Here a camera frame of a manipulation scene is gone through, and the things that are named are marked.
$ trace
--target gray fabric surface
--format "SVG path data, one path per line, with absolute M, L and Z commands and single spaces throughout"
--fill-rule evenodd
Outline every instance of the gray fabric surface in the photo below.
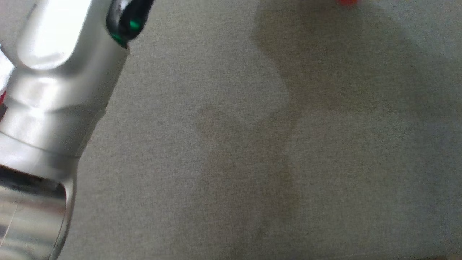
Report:
M 12 45 L 32 0 L 0 0 Z M 62 260 L 417 259 L 462 242 L 456 0 L 158 0 Z

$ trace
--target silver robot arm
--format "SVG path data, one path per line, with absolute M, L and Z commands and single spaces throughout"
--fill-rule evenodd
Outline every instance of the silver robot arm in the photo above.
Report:
M 0 259 L 55 260 L 79 159 L 153 0 L 40 0 L 0 52 Z

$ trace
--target fabric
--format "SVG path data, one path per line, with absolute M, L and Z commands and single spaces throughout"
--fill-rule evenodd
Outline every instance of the fabric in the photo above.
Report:
M 158 0 L 81 159 L 61 259 L 460 249 L 461 5 Z M 7 48 L 31 6 L 0 0 Z

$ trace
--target gray tablecloth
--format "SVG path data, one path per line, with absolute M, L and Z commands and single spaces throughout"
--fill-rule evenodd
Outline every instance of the gray tablecloth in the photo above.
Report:
M 12 47 L 32 0 L 0 0 Z M 462 244 L 457 0 L 158 0 L 62 260 L 417 259 Z

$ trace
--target red object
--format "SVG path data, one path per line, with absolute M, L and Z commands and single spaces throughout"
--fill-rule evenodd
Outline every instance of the red object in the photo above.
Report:
M 3 103 L 5 96 L 6 96 L 6 91 L 2 94 L 2 96 L 0 96 L 0 105 Z
M 337 0 L 343 6 L 354 6 L 358 3 L 358 0 Z

